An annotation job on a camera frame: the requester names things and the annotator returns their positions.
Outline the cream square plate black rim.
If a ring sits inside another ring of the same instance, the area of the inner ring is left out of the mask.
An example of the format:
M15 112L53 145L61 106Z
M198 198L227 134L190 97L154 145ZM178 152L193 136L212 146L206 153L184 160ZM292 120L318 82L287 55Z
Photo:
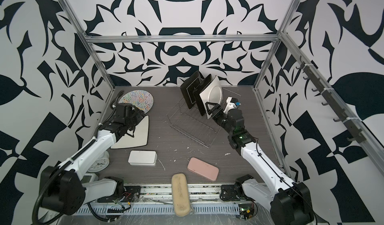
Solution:
M119 141L117 141L111 149L126 149L145 146L149 137L149 116L145 116L143 120L136 126L135 131L128 131Z

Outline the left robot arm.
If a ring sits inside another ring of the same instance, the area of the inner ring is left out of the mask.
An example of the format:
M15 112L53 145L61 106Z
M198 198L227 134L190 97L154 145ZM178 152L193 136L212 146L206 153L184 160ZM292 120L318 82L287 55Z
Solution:
M104 197L120 200L124 193L123 180L107 177L83 184L81 181L91 166L117 143L128 131L135 131L145 112L130 103L118 103L110 117L99 123L92 139L74 155L57 166L48 166L41 173L40 192L35 202L32 223L41 225L40 208L57 212L47 221L49 225L63 215L72 215L84 205Z

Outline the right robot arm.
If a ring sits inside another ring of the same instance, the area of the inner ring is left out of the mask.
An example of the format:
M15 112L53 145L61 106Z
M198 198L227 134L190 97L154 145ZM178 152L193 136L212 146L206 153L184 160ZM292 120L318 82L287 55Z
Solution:
M317 223L308 187L292 180L263 152L258 140L246 130L238 104L234 100L222 108L218 103L206 102L206 110L213 121L228 133L230 146L265 183L262 186L255 179L241 182L244 195L268 210L276 225Z

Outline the round speckled plate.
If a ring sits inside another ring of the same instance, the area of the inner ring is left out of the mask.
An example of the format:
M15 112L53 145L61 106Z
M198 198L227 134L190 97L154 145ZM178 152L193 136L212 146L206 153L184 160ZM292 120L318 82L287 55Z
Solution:
M145 90L134 90L126 93L118 103L129 103L147 114L154 105L154 97Z

